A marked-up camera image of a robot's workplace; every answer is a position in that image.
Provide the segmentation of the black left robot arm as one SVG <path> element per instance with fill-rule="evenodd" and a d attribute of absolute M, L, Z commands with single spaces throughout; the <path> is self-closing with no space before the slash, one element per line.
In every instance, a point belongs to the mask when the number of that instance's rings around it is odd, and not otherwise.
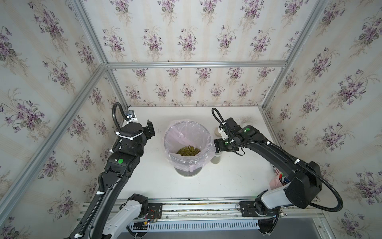
<path fill-rule="evenodd" d="M 142 126 L 130 122 L 119 129 L 117 135 L 120 142 L 113 148 L 103 172 L 99 174 L 96 194 L 69 234 L 71 239 L 116 239 L 131 221 L 147 214 L 147 197 L 133 194 L 118 213 L 109 216 L 120 192 L 140 163 L 144 146 L 155 136 L 153 123 L 147 121 L 147 125 Z"/>

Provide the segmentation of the beige jar lid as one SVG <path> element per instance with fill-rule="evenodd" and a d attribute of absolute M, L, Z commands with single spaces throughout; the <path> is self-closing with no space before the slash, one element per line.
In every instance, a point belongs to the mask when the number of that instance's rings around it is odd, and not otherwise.
<path fill-rule="evenodd" d="M 214 134 L 216 137 L 218 138 L 222 138 L 222 135 L 221 135 L 221 129 L 219 127 L 216 127 L 215 130 L 214 130 Z"/>

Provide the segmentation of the clear jar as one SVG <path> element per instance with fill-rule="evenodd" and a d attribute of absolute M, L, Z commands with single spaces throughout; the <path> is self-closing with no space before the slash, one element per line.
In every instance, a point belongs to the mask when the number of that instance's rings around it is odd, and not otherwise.
<path fill-rule="evenodd" d="M 218 163 L 220 163 L 221 156 L 222 156 L 222 152 L 215 153 L 214 157 L 212 158 L 212 160 L 211 160 L 210 162 L 211 162 L 212 164 L 218 164 Z"/>

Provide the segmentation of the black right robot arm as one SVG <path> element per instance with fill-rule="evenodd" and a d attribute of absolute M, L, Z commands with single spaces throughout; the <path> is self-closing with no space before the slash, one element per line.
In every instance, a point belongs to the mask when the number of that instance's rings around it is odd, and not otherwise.
<path fill-rule="evenodd" d="M 233 118 L 223 120 L 215 117 L 219 122 L 219 151 L 236 152 L 240 148 L 247 148 L 275 166 L 289 181 L 283 187 L 268 190 L 260 194 L 256 200 L 256 207 L 265 211 L 285 205 L 293 205 L 305 209 L 321 192 L 322 183 L 308 171 L 320 174 L 320 167 L 311 161 L 307 163 L 295 158 L 281 147 L 270 142 L 259 130 L 253 126 L 241 128 Z"/>

